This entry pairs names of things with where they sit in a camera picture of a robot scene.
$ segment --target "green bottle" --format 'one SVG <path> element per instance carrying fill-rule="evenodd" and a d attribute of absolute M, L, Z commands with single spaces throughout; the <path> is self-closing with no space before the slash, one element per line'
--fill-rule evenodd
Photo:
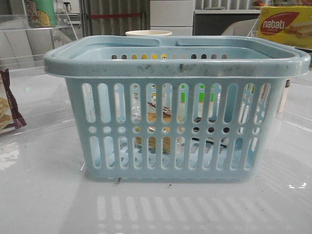
<path fill-rule="evenodd" d="M 31 27 L 54 27 L 56 17 L 53 0 L 24 0 Z"/>

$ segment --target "glass shelf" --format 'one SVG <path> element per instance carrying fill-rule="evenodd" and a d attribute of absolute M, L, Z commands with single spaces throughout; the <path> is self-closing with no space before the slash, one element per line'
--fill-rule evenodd
<path fill-rule="evenodd" d="M 43 55 L 77 40 L 67 13 L 56 13 L 55 27 L 32 27 L 27 15 L 0 16 L 0 70 L 43 66 Z"/>

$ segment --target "snack package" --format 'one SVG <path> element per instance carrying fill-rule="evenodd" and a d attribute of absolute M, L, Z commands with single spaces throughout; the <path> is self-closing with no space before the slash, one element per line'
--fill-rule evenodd
<path fill-rule="evenodd" d="M 262 7 L 257 37 L 312 49 L 312 7 Z"/>
<path fill-rule="evenodd" d="M 10 90 L 9 70 L 0 71 L 0 135 L 26 125 Z"/>

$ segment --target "white cabinet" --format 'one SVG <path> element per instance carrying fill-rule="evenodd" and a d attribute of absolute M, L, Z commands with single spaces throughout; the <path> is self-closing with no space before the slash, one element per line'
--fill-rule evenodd
<path fill-rule="evenodd" d="M 152 30 L 192 35 L 195 0 L 152 0 L 150 8 Z"/>

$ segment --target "plastic basket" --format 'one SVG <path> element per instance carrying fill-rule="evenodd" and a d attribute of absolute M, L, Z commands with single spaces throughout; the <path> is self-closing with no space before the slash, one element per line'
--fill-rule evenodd
<path fill-rule="evenodd" d="M 245 37 L 92 36 L 45 55 L 46 72 L 66 78 L 85 162 L 99 177 L 249 177 L 286 78 L 309 63 Z"/>

